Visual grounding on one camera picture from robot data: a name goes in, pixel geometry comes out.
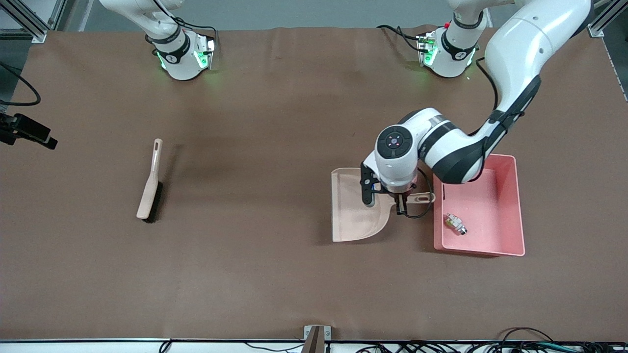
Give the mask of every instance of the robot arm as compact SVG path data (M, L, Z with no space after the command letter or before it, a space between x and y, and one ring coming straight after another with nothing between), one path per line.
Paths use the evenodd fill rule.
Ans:
M428 108L389 126L362 164L363 202L372 204L376 181L381 192L410 193L418 160L444 183L461 184L477 175L536 95L543 65L582 27L590 8L590 0L533 0L521 8L486 48L487 70L501 99L484 125L469 136Z
M442 77L459 76L471 64L477 41L487 26L484 10L514 1L447 0L453 10L453 19L448 26L420 37L421 49L426 51L419 54L421 64Z
M100 0L102 5L138 25L157 48L161 66L177 80L190 80L209 68L214 40L184 30L170 10L184 0Z

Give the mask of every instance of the beige dustpan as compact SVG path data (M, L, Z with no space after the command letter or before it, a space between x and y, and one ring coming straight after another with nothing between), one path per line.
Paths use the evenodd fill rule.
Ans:
M356 241L379 233L391 214L395 201L390 195L374 194L375 206L362 203L360 168L338 168L332 172L332 240ZM433 194L415 193L407 204L428 204Z

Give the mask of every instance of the pink plastic tray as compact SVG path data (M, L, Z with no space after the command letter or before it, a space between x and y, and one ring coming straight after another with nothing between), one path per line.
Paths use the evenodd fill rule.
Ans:
M434 247L443 251L523 256L517 165L513 156L490 155L482 176L463 185L434 177ZM462 219L468 232L458 235L445 223L447 213Z

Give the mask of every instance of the metal bracket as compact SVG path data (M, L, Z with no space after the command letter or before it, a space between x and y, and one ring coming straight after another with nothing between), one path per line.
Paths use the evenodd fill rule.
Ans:
M591 38L603 38L604 37L604 31L594 31L593 28L591 28L591 24L589 24L587 26L587 30L589 31L589 37Z
M305 343L301 353L325 353L325 341L332 339L332 327L308 325L303 327Z
M46 31L50 30L49 25L22 0L0 0L0 8L33 36L33 43L43 43L46 40Z
M628 7L628 0L612 0L609 2L610 4L588 26L591 38L603 37L604 33L602 31L604 28Z
M315 326L319 326L323 329L323 337L325 338L325 340L331 340L332 339L332 327L331 326L325 326L325 325L307 325L303 327L303 339L306 340L308 339L308 335L310 334L310 331L312 330L313 327Z
M416 36L416 48L426 50L428 53L419 51L419 63L421 67L431 65L434 62L436 54L438 54L438 45L436 44L436 31L427 32L423 36Z

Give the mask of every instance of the floor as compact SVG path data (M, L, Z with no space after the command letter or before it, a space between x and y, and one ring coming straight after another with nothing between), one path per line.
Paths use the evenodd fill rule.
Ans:
M74 0L67 8L62 30L139 31L126 18L106 10L99 0ZM514 5L492 8L494 26L501 26L515 11ZM219 30L324 26L370 28L380 24L409 28L426 23L443 24L451 18L446 2L434 0L188 0L174 14L190 23L211 24ZM625 39L628 36L628 11L612 23L605 34L619 78L627 85L628 42ZM21 68L30 45L29 40L0 40L0 60ZM16 77L0 70L0 99L10 100L17 82Z

